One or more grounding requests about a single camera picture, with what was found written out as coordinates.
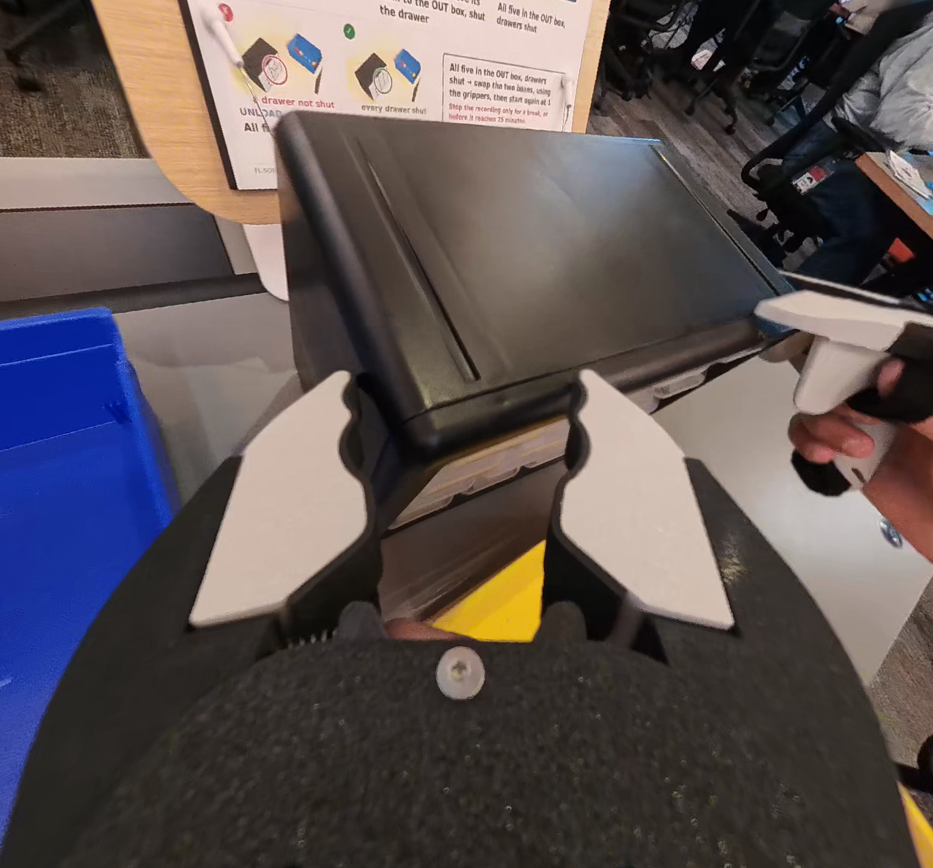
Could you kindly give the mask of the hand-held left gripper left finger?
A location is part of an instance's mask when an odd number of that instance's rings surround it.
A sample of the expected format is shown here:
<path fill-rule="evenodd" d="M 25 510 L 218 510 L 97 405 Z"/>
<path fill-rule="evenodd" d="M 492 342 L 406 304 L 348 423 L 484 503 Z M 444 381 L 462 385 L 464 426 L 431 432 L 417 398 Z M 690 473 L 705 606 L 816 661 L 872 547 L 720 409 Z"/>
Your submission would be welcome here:
<path fill-rule="evenodd" d="M 381 563 L 361 422 L 356 379 L 338 371 L 247 443 L 192 627 L 273 619 L 288 639 L 320 636 L 344 608 L 373 599 Z"/>

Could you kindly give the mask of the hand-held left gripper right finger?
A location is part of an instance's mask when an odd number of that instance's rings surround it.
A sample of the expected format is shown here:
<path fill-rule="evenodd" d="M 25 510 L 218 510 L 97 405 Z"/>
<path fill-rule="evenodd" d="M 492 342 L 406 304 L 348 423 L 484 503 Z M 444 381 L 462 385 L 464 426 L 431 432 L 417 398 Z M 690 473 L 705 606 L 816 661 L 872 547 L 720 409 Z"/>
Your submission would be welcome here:
<path fill-rule="evenodd" d="M 555 489 L 542 610 L 574 604 L 592 641 L 644 642 L 651 620 L 735 622 L 680 447 L 651 415 L 581 370 Z"/>

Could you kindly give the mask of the yellow plastic bin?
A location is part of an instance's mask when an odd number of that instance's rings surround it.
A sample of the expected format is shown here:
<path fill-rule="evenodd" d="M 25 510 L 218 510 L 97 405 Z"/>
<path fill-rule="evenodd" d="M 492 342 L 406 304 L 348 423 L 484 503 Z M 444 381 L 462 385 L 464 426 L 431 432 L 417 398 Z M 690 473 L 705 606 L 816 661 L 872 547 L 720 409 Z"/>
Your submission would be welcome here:
<path fill-rule="evenodd" d="M 540 626 L 544 554 L 541 541 L 429 624 L 473 641 L 530 643 Z"/>

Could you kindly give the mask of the blue plastic bin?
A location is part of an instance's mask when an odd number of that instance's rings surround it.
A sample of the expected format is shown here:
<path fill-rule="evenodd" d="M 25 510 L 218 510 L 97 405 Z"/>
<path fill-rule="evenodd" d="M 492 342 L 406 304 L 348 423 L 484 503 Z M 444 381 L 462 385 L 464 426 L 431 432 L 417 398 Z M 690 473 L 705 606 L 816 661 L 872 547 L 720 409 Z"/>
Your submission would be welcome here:
<path fill-rule="evenodd" d="M 112 313 L 2 321 L 2 835 L 67 665 L 179 506 Z"/>

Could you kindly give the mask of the black drawer cabinet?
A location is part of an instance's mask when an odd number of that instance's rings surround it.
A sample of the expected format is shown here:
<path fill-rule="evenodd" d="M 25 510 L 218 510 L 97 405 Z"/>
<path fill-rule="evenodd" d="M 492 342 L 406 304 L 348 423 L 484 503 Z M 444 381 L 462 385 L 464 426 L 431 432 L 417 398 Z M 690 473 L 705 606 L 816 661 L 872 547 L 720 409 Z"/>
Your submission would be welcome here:
<path fill-rule="evenodd" d="M 296 366 L 361 374 L 385 531 L 592 370 L 691 392 L 786 279 L 657 140 L 296 111 L 275 130 Z"/>

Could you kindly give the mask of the person's right hand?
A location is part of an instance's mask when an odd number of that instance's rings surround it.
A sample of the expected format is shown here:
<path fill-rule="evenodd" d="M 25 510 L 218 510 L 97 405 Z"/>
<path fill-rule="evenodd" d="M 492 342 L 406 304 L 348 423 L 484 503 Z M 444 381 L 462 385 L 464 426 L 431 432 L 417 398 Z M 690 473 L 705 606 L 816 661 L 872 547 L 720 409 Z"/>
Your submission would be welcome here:
<path fill-rule="evenodd" d="M 840 406 L 821 416 L 795 415 L 788 425 L 794 449 L 814 464 L 836 455 L 865 458 L 873 451 L 869 428 L 880 420 Z M 886 456 L 862 493 L 907 543 L 932 560 L 932 419 L 896 425 Z"/>

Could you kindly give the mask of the brown wooden table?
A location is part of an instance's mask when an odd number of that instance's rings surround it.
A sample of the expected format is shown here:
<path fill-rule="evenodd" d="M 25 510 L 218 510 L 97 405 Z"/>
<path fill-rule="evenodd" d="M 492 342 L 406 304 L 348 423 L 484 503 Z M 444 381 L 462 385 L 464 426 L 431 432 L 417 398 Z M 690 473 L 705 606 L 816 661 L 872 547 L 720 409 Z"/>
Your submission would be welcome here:
<path fill-rule="evenodd" d="M 905 221 L 932 239 L 932 195 L 927 190 L 921 195 L 903 184 L 888 171 L 884 156 L 880 152 L 866 152 L 857 157 L 856 164 L 866 177 L 879 189 L 884 197 L 897 209 Z"/>

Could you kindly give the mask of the printed instruction sheet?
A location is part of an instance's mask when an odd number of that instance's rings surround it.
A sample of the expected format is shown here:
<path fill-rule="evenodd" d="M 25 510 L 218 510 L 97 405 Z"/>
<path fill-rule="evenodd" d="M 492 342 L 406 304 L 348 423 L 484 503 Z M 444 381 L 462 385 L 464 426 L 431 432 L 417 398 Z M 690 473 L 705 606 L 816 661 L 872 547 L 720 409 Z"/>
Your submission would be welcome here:
<path fill-rule="evenodd" d="M 286 113 L 569 132 L 593 0 L 179 0 L 227 185 Z"/>

